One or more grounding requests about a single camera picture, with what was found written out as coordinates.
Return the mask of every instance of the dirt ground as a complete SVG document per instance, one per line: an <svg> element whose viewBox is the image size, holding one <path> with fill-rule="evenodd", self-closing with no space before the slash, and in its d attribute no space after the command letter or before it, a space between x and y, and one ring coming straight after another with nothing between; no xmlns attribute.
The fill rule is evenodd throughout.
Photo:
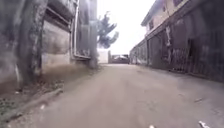
<svg viewBox="0 0 224 128"><path fill-rule="evenodd" d="M224 126L223 84L132 65L106 65L69 82L48 105L9 128L210 128Z"/></svg>

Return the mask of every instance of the overcast sky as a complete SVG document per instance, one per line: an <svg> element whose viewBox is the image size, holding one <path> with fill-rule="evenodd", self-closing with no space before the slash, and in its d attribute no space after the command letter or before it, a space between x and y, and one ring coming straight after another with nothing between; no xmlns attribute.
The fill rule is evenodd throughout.
<svg viewBox="0 0 224 128"><path fill-rule="evenodd" d="M112 54L127 54L145 35L141 22L155 0L98 0L98 16L111 12L120 37L110 48Z"/></svg>

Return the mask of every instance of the roof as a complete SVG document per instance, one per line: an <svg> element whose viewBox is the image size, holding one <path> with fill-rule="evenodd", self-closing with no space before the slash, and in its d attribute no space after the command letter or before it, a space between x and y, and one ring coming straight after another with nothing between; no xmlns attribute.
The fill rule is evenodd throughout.
<svg viewBox="0 0 224 128"><path fill-rule="evenodd" d="M142 21L141 25L142 26L146 26L147 22L151 19L152 15L155 13L155 11L157 11L157 9L159 9L159 7L162 5L161 3L164 0L156 0L154 2L154 4L152 5L152 7L150 8L148 14L145 16L144 20Z"/></svg>

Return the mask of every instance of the debris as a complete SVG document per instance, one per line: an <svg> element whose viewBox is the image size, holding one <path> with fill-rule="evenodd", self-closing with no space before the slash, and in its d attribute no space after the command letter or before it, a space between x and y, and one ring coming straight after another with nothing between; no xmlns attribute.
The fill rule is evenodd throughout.
<svg viewBox="0 0 224 128"><path fill-rule="evenodd" d="M210 128L209 126L206 125L205 122L199 121L199 125L201 126L201 128Z"/></svg>

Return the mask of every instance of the window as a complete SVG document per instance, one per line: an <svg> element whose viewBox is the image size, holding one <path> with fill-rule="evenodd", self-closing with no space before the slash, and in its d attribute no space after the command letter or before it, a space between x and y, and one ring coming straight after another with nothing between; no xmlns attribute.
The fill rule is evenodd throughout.
<svg viewBox="0 0 224 128"><path fill-rule="evenodd" d="M153 22L153 20L151 20L149 22L149 29L152 30L153 28L154 28L154 22Z"/></svg>
<svg viewBox="0 0 224 128"><path fill-rule="evenodd" d="M178 6L183 0L173 0L174 6Z"/></svg>

